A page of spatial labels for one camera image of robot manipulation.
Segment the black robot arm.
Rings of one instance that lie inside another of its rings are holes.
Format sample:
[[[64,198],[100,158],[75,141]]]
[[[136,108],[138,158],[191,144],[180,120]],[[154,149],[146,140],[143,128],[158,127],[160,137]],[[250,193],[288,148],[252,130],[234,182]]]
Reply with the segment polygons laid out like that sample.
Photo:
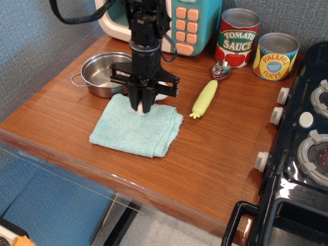
[[[179,77],[161,66],[162,39],[169,40],[171,18],[165,1],[124,1],[132,60],[112,63],[111,79],[128,89],[131,107],[149,113],[158,94],[176,97]]]

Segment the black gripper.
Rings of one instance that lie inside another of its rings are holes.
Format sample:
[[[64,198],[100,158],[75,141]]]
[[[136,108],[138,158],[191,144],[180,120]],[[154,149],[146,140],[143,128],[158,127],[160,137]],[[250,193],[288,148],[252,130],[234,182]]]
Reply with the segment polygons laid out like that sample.
[[[137,111],[142,100],[142,111],[149,113],[158,94],[171,97],[178,95],[179,77],[165,70],[161,65],[160,51],[132,51],[132,60],[112,62],[111,79],[128,88],[132,109]]]

